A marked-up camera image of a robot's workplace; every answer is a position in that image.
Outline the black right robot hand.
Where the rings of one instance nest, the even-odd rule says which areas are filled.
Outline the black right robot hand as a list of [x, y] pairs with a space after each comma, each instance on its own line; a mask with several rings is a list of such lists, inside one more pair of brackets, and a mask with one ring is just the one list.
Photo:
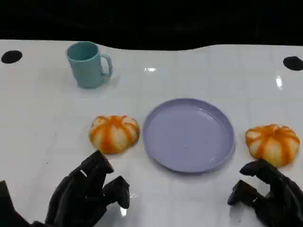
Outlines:
[[263, 196], [250, 184], [239, 180], [228, 198], [228, 205], [242, 203], [254, 209], [259, 221], [267, 227], [303, 225], [303, 192], [294, 181], [263, 159], [247, 163], [240, 173], [256, 176], [268, 184], [270, 190]]

